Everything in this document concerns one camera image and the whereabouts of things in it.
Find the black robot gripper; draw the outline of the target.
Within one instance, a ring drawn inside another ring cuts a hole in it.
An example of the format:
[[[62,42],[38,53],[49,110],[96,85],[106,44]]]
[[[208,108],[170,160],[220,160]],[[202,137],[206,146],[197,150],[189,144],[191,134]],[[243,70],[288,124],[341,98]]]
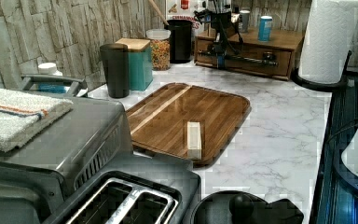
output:
[[[200,55],[214,56],[216,67],[218,69],[226,68],[227,48],[230,48],[235,55],[239,52],[232,47],[228,41],[227,29],[232,27],[242,43],[242,37],[239,29],[231,19],[231,0],[206,0],[202,4],[202,11],[195,11],[194,19],[199,23],[209,23],[215,30],[213,43],[209,44],[206,50],[202,50]]]

